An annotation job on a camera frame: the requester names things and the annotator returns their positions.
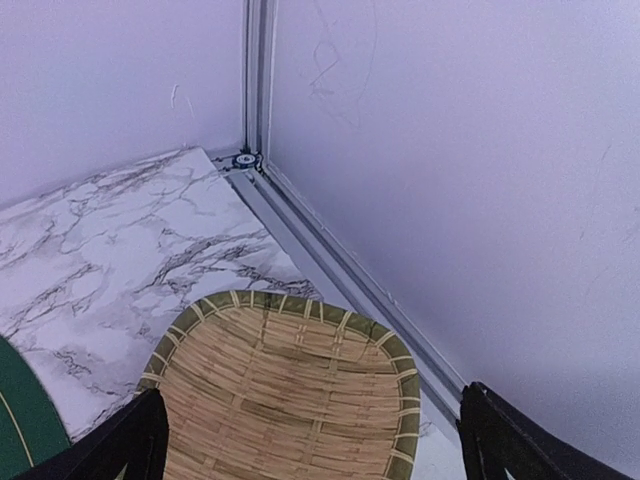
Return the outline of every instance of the gray marble veining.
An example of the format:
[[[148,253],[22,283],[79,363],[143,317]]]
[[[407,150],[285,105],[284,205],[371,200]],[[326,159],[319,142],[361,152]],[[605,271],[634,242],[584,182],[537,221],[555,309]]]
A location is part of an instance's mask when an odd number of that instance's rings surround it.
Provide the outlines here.
[[[248,288],[319,297],[201,149],[0,212],[0,335],[74,440],[128,401],[184,308]]]

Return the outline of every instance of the scratch mark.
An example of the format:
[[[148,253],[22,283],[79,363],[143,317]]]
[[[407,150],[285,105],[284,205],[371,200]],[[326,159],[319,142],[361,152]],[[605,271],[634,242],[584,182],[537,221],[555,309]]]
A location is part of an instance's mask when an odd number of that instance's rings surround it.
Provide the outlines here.
[[[420,424],[420,427],[418,429],[418,437],[419,438],[428,437],[434,431],[435,431],[435,426],[433,425],[433,422],[430,422],[429,420],[427,420]]]
[[[194,120],[196,119],[196,114],[193,113],[193,105],[191,105],[191,100],[189,100],[189,97],[185,95],[185,97],[187,99],[187,105],[189,105],[189,111],[191,112],[191,118],[193,118]]]
[[[636,215],[640,214],[640,207],[639,206],[633,207],[633,213],[635,213]],[[640,221],[636,219],[634,221],[633,226],[630,228],[627,228],[627,235],[626,237],[624,237],[623,242],[624,243],[633,242],[639,232],[640,232]]]
[[[593,221],[593,216],[596,212],[596,207],[598,206],[596,202],[596,195],[598,193],[598,185],[600,184],[600,176],[602,175],[602,166],[604,165],[604,161],[607,158],[607,154],[609,150],[611,150],[612,142],[609,142],[609,145],[605,149],[602,157],[600,157],[600,161],[598,162],[598,171],[596,172],[595,180],[593,182],[593,189],[591,190],[591,208],[589,211],[589,217],[587,218],[587,222],[585,226],[582,228],[582,232],[580,233],[580,240],[582,240],[587,233],[587,230],[591,226],[591,222]]]
[[[178,85],[177,83],[173,86],[173,90],[171,91],[171,109],[175,110],[176,108],[176,94],[178,93]]]
[[[332,28],[339,22],[335,20],[329,22],[325,12],[320,6],[318,0],[312,0],[313,7],[317,18],[320,20],[323,29],[323,39],[321,39],[313,50],[313,64],[315,66],[315,77],[309,82],[311,87],[310,98],[315,98],[318,102],[318,106],[326,114],[334,118],[335,120],[342,120],[348,125],[354,128],[360,128],[362,123],[360,101],[363,98],[371,76],[373,73],[373,63],[376,56],[378,46],[378,14],[376,9],[376,3],[374,0],[370,0],[371,8],[371,22],[373,27],[372,37],[367,41],[361,39],[356,42],[356,45],[369,44],[370,52],[361,55],[359,61],[366,61],[362,69],[358,68],[358,72],[364,72],[364,77],[361,79],[354,79],[350,70],[353,70],[352,62],[347,62],[343,59],[342,53],[336,46],[332,35]],[[322,58],[322,54],[328,55],[329,58]],[[333,77],[329,78],[328,73],[336,70],[336,67],[340,67],[337,70],[338,79]],[[349,74],[347,77],[348,82],[356,80],[356,85],[349,88],[347,85],[340,85],[340,74]]]
[[[589,297],[589,294],[591,293],[591,289],[593,288],[593,286],[595,285],[595,283],[600,280],[600,278],[609,271],[609,269],[611,268],[611,266],[607,266],[606,268],[604,268],[600,273],[598,273],[593,280],[591,280],[591,282],[589,282],[589,285],[587,286],[587,289],[584,291],[584,298],[583,298],[583,303],[587,302],[587,298]]]

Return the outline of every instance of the green object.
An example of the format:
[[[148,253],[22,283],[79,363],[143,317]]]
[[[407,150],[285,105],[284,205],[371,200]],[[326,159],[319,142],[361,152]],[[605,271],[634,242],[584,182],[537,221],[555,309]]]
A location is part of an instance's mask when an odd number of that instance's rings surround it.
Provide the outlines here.
[[[0,480],[24,473],[70,446],[38,378],[0,337]]]

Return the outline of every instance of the woven bamboo tray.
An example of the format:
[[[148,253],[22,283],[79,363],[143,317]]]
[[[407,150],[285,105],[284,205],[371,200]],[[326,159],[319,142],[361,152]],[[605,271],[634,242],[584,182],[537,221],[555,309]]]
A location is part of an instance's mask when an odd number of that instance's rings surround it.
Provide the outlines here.
[[[252,291],[173,323],[137,392],[169,416],[166,479],[408,480],[419,379],[402,341],[361,315]]]

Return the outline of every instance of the white marble contact paper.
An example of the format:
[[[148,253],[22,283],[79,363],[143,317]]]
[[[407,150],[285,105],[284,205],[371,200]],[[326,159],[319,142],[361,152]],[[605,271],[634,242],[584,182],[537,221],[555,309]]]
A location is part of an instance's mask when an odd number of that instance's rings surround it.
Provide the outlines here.
[[[185,307],[248,288],[318,298],[201,149],[0,212],[0,335],[73,440],[128,401]]]

